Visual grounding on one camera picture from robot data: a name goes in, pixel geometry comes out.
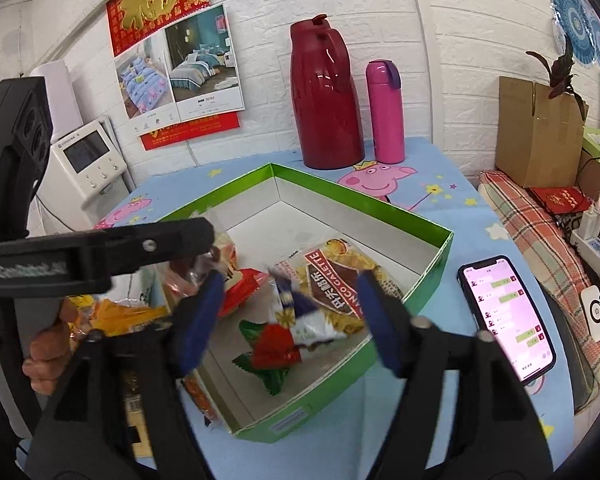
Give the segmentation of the person's left hand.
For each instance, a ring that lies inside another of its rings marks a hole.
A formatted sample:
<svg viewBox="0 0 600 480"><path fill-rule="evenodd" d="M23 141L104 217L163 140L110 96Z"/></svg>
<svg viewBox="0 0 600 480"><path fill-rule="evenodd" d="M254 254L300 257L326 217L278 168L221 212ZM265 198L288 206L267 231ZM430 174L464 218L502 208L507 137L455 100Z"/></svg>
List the person's left hand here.
<svg viewBox="0 0 600 480"><path fill-rule="evenodd" d="M31 388L42 396L50 396L71 359L70 324L76 322L79 310L70 298L62 302L58 319L36 336L31 344L22 372Z"/></svg>

